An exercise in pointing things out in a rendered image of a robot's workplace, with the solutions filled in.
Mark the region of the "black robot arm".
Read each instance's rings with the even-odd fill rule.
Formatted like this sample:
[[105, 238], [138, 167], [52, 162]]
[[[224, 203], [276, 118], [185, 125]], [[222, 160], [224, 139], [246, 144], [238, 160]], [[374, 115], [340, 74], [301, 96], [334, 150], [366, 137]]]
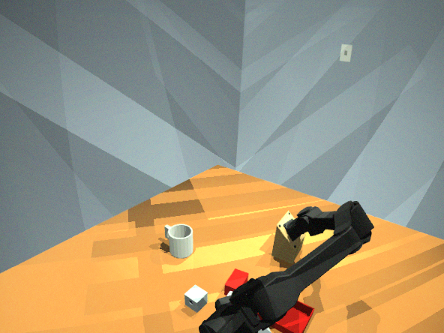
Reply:
[[244, 327], [251, 333], [264, 331], [284, 318], [301, 291], [370, 242], [374, 228], [359, 201], [345, 202], [337, 211], [306, 206], [297, 216], [283, 224], [291, 240], [307, 232], [311, 237], [334, 230], [333, 235], [287, 270], [251, 277], [234, 289], [228, 304], [201, 323], [199, 333], [239, 333]]

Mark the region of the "red block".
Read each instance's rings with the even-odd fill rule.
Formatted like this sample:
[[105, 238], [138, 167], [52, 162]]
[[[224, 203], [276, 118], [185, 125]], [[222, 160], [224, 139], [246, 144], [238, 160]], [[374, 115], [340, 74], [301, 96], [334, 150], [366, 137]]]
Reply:
[[224, 295], [230, 296], [234, 289], [237, 289], [240, 285], [248, 281], [248, 274], [245, 271], [234, 269], [230, 278], [225, 284]]

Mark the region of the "red tray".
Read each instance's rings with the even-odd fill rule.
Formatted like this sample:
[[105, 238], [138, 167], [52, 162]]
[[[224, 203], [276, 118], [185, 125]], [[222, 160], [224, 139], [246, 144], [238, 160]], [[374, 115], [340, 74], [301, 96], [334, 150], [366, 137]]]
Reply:
[[298, 300], [296, 305], [288, 310], [286, 315], [271, 327], [282, 333], [303, 333], [314, 313], [314, 309]]

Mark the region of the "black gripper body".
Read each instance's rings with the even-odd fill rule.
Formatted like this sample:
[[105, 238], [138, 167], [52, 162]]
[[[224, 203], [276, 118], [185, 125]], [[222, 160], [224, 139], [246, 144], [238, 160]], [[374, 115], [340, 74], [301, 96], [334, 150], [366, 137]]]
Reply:
[[[215, 302], [215, 309], [217, 310], [221, 305], [227, 305], [228, 302], [230, 302], [229, 298], [231, 298], [231, 295], [223, 297], [223, 298], [218, 298]], [[259, 321], [261, 321], [260, 317], [257, 314], [256, 317]], [[239, 333], [251, 333], [250, 329], [248, 327], [244, 327], [242, 328], [242, 330]]]

